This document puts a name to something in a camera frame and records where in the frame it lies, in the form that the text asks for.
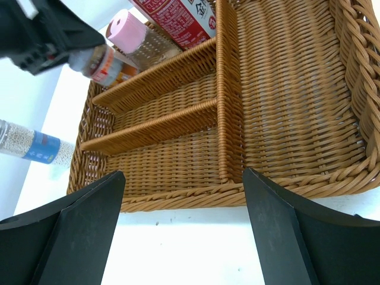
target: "wicker basket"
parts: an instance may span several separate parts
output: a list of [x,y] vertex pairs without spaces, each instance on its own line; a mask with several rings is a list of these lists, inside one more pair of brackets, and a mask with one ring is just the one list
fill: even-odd
[[216,14],[215,39],[90,84],[68,193],[120,169],[122,211],[244,205],[246,166],[309,198],[378,186],[371,0],[217,0]]

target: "white granules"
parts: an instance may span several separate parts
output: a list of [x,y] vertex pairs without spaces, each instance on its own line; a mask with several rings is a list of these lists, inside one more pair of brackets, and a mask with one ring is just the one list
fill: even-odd
[[[1,131],[5,131],[5,136],[1,141],[0,135],[0,153],[10,154],[16,157],[24,157],[28,153],[33,143],[33,130],[14,123],[5,123],[0,120],[0,132]],[[58,153],[51,164],[69,167],[74,149],[75,146],[73,144],[61,140]]]

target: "pink lid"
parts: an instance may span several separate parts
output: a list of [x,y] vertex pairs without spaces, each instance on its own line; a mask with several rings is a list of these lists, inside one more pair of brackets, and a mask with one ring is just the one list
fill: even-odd
[[138,49],[145,39],[147,26],[127,9],[120,10],[108,25],[106,37],[125,53]]

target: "spice bottle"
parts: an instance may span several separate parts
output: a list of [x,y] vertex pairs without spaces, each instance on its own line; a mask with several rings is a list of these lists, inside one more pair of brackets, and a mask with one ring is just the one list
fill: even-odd
[[140,71],[171,58],[181,50],[171,41],[148,28],[127,9],[120,10],[108,25],[106,37]]
[[136,67],[116,58],[115,52],[108,45],[78,50],[70,54],[69,66],[100,85],[113,87],[138,74]]
[[216,35],[216,18],[207,0],[131,0],[152,23],[183,49]]
[[0,153],[69,167],[74,148],[59,138],[0,120]]

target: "bottle of white granules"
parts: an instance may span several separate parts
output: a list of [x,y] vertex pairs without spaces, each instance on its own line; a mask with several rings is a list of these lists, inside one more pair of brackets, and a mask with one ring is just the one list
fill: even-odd
[[69,167],[74,148],[59,138],[0,120],[0,153]]

